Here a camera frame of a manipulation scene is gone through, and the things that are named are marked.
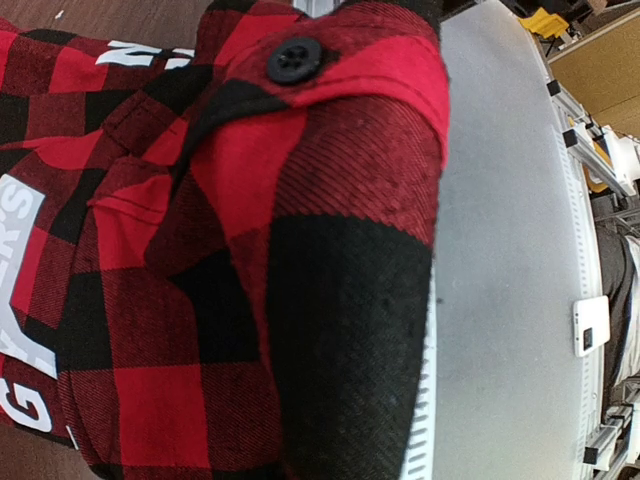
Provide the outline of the red black plaid shirt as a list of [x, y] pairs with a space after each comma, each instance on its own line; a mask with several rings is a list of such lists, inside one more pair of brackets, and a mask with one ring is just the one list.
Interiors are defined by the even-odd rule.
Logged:
[[1, 25], [1, 422], [102, 479], [396, 479], [438, 1], [216, 1], [187, 53]]

